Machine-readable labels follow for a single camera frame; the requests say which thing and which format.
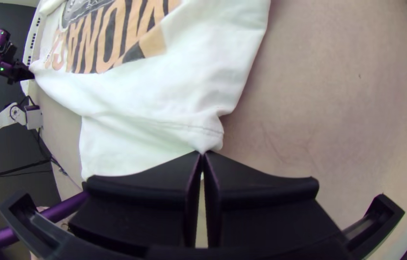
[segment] printed graphic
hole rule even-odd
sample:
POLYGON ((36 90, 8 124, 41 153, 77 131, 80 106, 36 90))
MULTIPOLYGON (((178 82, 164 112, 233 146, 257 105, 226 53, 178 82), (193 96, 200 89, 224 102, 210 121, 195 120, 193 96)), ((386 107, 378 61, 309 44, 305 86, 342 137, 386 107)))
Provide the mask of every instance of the printed graphic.
POLYGON ((69 0, 45 68, 103 73, 166 50, 160 21, 179 0, 69 0))

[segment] purple metal rod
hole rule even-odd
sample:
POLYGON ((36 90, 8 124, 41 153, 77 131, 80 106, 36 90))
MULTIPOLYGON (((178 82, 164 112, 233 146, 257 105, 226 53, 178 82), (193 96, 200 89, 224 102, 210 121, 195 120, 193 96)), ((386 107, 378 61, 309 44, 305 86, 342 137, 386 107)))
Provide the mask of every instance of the purple metal rod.
MULTIPOLYGON (((42 211, 41 214, 51 222, 59 222, 75 213, 79 209, 79 207, 83 205, 87 198, 88 193, 81 192, 51 208, 42 211)), ((18 241, 19 239, 14 234, 11 228, 6 227, 0 229, 0 248, 10 246, 18 241)))

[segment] purple robot part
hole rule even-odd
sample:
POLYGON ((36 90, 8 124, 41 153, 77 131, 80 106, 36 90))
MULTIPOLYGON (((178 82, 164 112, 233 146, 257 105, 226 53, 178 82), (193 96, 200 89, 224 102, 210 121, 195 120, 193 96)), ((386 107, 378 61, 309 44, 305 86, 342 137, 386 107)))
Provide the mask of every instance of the purple robot part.
MULTIPOLYGON (((81 192, 54 207, 44 210, 41 214, 52 222, 59 222, 75 213, 87 198, 88 193, 81 192)), ((10 246, 18 241, 19 239, 9 227, 0 229, 0 248, 10 246)))
POLYGON ((7 44, 10 38, 11 34, 8 31, 0 29, 0 49, 2 49, 7 44))
POLYGON ((0 76, 14 79, 14 76, 12 75, 12 69, 13 69, 13 66, 11 64, 6 63, 6 62, 1 62, 0 63, 0 76))

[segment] cable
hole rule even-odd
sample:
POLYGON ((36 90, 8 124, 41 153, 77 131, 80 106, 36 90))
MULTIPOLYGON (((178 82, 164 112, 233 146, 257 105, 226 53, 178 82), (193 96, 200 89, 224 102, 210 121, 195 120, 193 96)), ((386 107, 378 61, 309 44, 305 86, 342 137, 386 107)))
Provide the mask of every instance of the cable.
POLYGON ((34 173, 44 173, 44 172, 52 172, 52 170, 40 170, 40 171, 23 172, 23 173, 0 176, 0 178, 14 177, 14 176, 20 176, 20 175, 34 174, 34 173))
POLYGON ((40 130, 41 128, 38 128, 37 133, 38 133, 38 138, 35 137, 35 135, 32 134, 33 138, 35 138, 35 140, 38 142, 38 148, 39 151, 41 152, 41 154, 43 155, 44 158, 50 160, 52 163, 54 163, 57 167, 59 167, 59 172, 61 172, 62 174, 64 174, 65 176, 68 177, 68 179, 79 188, 79 190, 83 190, 83 188, 81 188, 73 179, 72 177, 70 177, 70 175, 64 170, 64 168, 62 168, 62 166, 59 164, 59 162, 54 158, 54 156, 50 155, 50 156, 46 156, 46 153, 43 151, 43 148, 41 146, 41 134, 40 134, 40 130))
POLYGON ((30 96, 25 96, 22 101, 20 101, 19 106, 21 106, 23 104, 23 102, 25 102, 25 100, 30 100, 30 102, 32 103, 32 105, 35 105, 35 102, 33 102, 33 99, 31 99, 30 96))
POLYGON ((6 175, 6 174, 9 174, 9 173, 13 173, 13 172, 16 172, 16 171, 19 171, 19 170, 27 169, 27 168, 30 168, 30 167, 46 164, 48 162, 50 162, 50 160, 43 160, 43 161, 39 161, 39 162, 36 162, 36 163, 28 164, 28 165, 25 165, 25 166, 21 166, 21 167, 18 167, 18 168, 14 168, 14 169, 11 169, 11 170, 2 171, 2 172, 0 172, 0 176, 6 175))

